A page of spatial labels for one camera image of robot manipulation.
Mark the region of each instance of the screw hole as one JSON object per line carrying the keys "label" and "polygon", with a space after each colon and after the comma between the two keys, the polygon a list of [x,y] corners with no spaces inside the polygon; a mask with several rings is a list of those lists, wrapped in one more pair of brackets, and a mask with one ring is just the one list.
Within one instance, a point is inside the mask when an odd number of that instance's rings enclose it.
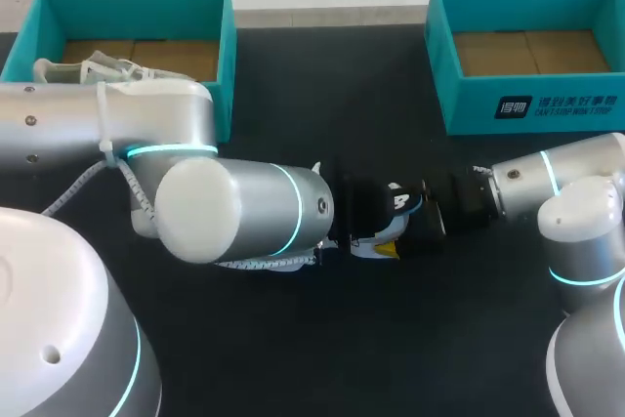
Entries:
{"label": "screw hole", "polygon": [[61,361],[61,353],[55,346],[46,346],[41,350],[41,358],[46,363],[56,365]]}
{"label": "screw hole", "polygon": [[323,197],[320,197],[319,200],[317,201],[317,208],[319,210],[319,213],[324,214],[325,211],[328,208],[328,203],[325,201],[325,199]]}

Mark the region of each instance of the sneaker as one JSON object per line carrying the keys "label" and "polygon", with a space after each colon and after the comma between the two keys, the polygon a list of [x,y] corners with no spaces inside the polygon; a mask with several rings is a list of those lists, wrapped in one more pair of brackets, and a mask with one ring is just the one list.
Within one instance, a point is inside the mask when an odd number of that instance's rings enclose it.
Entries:
{"label": "sneaker", "polygon": [[82,63],[52,63],[47,59],[35,61],[32,70],[35,83],[96,83],[134,82],[151,78],[183,78],[181,73],[141,67],[125,59],[115,59],[96,51]]}

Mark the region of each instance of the open box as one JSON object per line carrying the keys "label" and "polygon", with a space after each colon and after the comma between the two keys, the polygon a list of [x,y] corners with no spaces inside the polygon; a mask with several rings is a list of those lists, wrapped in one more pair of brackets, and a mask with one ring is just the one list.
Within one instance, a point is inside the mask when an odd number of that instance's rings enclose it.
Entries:
{"label": "open box", "polygon": [[201,82],[213,97],[217,139],[229,139],[236,59],[230,0],[34,0],[0,81],[31,82],[37,59],[81,62],[95,49]]}
{"label": "open box", "polygon": [[448,134],[625,129],[625,0],[430,0]]}

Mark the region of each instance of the black table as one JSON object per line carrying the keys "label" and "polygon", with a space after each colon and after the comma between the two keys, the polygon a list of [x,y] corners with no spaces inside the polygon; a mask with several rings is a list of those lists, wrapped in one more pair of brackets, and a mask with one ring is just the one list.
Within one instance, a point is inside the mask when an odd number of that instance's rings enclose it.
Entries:
{"label": "black table", "polygon": [[[414,183],[429,166],[588,137],[446,137],[422,35],[239,31],[221,155],[310,167],[338,154],[358,174]],[[0,35],[0,53],[14,36]],[[0,203],[42,210],[79,172],[4,175]],[[162,417],[557,415],[544,363],[563,316],[534,221],[454,238],[443,256],[280,274],[187,265],[136,236],[115,172],[76,199],[60,218],[100,253],[149,337]]]}

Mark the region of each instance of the cyan led light ring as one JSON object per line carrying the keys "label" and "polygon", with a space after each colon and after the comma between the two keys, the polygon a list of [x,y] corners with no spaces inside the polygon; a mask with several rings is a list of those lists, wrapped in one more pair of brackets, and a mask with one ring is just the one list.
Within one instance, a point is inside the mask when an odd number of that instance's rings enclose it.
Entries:
{"label": "cyan led light ring", "polygon": [[133,386],[135,386],[137,374],[139,373],[139,364],[141,363],[141,332],[139,330],[139,324],[137,323],[137,319],[134,317],[133,319],[135,320],[135,328],[137,329],[137,358],[135,358],[135,368],[133,369],[132,375],[130,375],[130,381],[128,382],[126,391],[124,391],[124,394],[122,395],[119,402],[117,402],[117,405],[115,406],[113,411],[108,414],[108,417],[115,417],[119,413],[126,400],[128,400],[128,396],[130,395]]}
{"label": "cyan led light ring", "polygon": [[204,150],[211,151],[215,154],[218,154],[217,148],[215,146],[195,146],[191,144],[163,144],[159,146],[140,146],[139,148],[133,148],[129,150],[126,154],[127,158],[132,158],[133,156],[141,155],[144,153],[152,153],[155,151],[175,151],[175,150]]}
{"label": "cyan led light ring", "polygon": [[621,343],[621,347],[623,348],[623,352],[625,352],[625,330],[623,330],[623,319],[621,318],[621,290],[623,289],[623,282],[625,281],[625,277],[621,278],[621,281],[618,282],[616,286],[616,291],[614,292],[614,325],[616,326],[616,335],[618,336],[618,340]]}
{"label": "cyan led light ring", "polygon": [[610,277],[600,278],[600,279],[597,279],[597,280],[585,280],[585,281],[582,281],[582,280],[568,280],[567,278],[560,277],[555,272],[553,272],[551,268],[549,268],[549,272],[551,273],[551,275],[553,276],[553,278],[555,280],[557,280],[558,282],[565,283],[566,285],[573,285],[575,287],[590,287],[590,286],[593,286],[593,285],[602,285],[604,283],[611,282],[612,280],[616,280],[618,277],[620,277],[621,275],[623,275],[625,273],[625,268],[622,269],[621,271],[617,272],[616,274],[611,275]]}
{"label": "cyan led light ring", "polygon": [[549,161],[549,156],[547,156],[546,151],[541,151],[540,155],[543,157],[543,161],[545,162],[545,167],[547,168],[547,173],[549,174],[549,181],[551,181],[551,187],[554,190],[554,195],[560,195],[560,190],[558,189],[558,182],[556,181],[556,175],[554,174],[554,168],[551,166],[551,161]]}
{"label": "cyan led light ring", "polygon": [[300,225],[302,224],[302,214],[304,212],[304,204],[302,203],[302,194],[300,194],[300,190],[298,189],[297,184],[295,183],[295,180],[293,179],[291,175],[289,175],[288,171],[286,171],[281,166],[276,165],[275,163],[270,163],[270,165],[280,170],[289,179],[289,181],[293,185],[293,189],[295,189],[295,195],[297,195],[297,204],[298,204],[297,225],[295,226],[295,229],[293,230],[293,234],[291,235],[291,238],[286,242],[286,244],[282,246],[281,249],[271,254],[271,256],[277,256],[278,254],[283,253],[286,250],[286,248],[288,248],[291,245],[291,243],[297,236],[297,233],[300,231]]}

